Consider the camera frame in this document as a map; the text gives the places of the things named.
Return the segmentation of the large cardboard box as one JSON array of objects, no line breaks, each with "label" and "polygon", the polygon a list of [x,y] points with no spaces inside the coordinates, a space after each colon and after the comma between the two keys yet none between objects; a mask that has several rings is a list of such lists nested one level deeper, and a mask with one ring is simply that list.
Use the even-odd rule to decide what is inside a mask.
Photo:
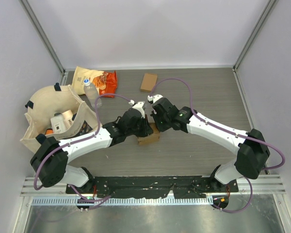
[{"label": "large cardboard box", "polygon": [[151,143],[158,142],[160,139],[160,132],[155,123],[150,123],[150,127],[153,130],[153,133],[146,137],[138,137],[137,142],[139,145],[147,145]]}]

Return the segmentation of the small cardboard box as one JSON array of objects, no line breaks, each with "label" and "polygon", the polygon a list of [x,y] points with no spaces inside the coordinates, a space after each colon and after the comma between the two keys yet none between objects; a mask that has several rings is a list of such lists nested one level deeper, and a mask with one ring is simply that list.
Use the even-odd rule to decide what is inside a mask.
[{"label": "small cardboard box", "polygon": [[145,73],[140,90],[143,92],[151,92],[153,87],[156,85],[157,78],[157,74]]}]

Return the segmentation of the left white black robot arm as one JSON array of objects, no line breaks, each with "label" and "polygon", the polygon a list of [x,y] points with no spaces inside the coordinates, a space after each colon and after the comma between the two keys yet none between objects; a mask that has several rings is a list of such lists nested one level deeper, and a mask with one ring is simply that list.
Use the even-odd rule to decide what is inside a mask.
[{"label": "left white black robot arm", "polygon": [[[122,143],[131,135],[146,137],[152,133],[147,116],[130,108],[116,121],[106,123],[94,132],[62,141],[53,136],[46,138],[30,161],[36,172],[33,186],[39,190],[65,183],[79,192],[90,193],[94,189],[94,177],[84,167],[70,166],[71,161],[92,151]],[[37,185],[38,181],[42,183],[41,187]]]}]

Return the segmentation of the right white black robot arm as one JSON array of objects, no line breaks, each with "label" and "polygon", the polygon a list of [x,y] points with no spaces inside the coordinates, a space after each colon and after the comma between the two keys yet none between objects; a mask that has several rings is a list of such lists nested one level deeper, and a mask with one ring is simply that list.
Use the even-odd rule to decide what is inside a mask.
[{"label": "right white black robot arm", "polygon": [[246,177],[257,179],[270,151],[258,130],[240,131],[208,119],[190,107],[178,109],[162,95],[149,96],[153,117],[160,132],[168,129],[204,137],[228,149],[236,158],[218,165],[210,175],[208,185],[213,191],[222,191],[231,181]]}]

